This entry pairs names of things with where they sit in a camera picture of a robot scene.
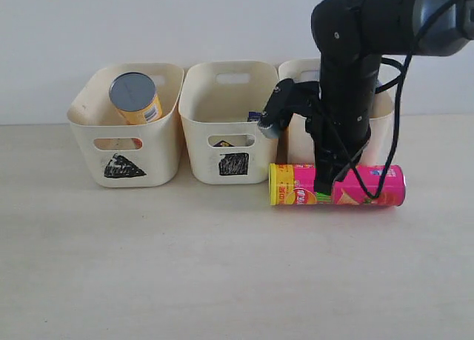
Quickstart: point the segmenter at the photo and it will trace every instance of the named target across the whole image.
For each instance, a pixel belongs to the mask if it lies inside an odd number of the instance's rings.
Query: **white plastic bin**
[[[258,61],[198,64],[184,80],[179,112],[193,175],[206,184],[268,179],[278,139],[267,139],[249,112],[262,112],[278,84],[276,67]],[[220,141],[232,147],[216,147]]]
[[[297,82],[319,80],[319,59],[292,60],[283,63],[278,74],[281,80],[294,79]],[[375,96],[370,117],[372,138],[362,154],[360,164],[380,164],[381,151],[393,119],[394,104],[388,92]],[[294,115],[288,128],[288,163],[314,164],[314,147],[311,136],[305,131],[305,118]]]
[[[163,117],[127,125],[112,105],[113,80],[127,72],[148,75],[157,87]],[[184,136],[178,99],[184,69],[173,64],[122,64],[98,71],[67,112],[71,129],[94,180],[104,187],[155,187],[178,171]],[[141,140],[139,150],[132,139]]]

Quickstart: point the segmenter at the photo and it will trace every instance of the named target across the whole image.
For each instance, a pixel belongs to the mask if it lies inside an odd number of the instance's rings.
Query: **black triangle drawing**
[[[104,177],[107,179],[132,179],[147,174],[126,157],[115,154],[105,167]]]

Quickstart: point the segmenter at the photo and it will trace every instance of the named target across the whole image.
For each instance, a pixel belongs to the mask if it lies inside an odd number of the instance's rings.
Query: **pringles can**
[[[110,86],[112,104],[129,125],[148,124],[163,115],[153,80],[143,73],[129,72],[117,77]],[[133,139],[137,148],[141,141]]]
[[[367,189],[375,194],[384,166],[359,166],[357,171]],[[406,194],[405,177],[399,166],[390,167],[384,189],[378,199],[369,198],[351,170],[342,182],[336,182],[331,196],[314,191],[316,168],[310,164],[271,164],[270,203],[289,204],[336,204],[336,205],[379,205],[399,207]]]

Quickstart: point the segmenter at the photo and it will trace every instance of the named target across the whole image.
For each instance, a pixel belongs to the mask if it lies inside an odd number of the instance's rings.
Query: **white wall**
[[[310,14],[320,1],[0,0],[0,124],[66,122],[74,97],[109,64],[318,56]],[[474,44],[416,59],[404,113],[473,112],[473,59]]]

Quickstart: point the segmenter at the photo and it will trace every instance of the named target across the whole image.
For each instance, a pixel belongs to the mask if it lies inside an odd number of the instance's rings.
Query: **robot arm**
[[[455,0],[413,52],[418,32],[447,1],[323,0],[314,9],[311,26],[321,52],[320,82],[312,92],[308,84],[280,82],[285,90],[276,88],[259,126],[275,137],[290,123],[285,107],[306,108],[306,130],[315,145],[316,192],[330,195],[334,182],[345,178],[350,169],[347,154],[353,164],[360,161],[370,140],[370,112],[383,55],[451,56],[474,39],[474,0]],[[295,102],[301,94],[306,99]]]

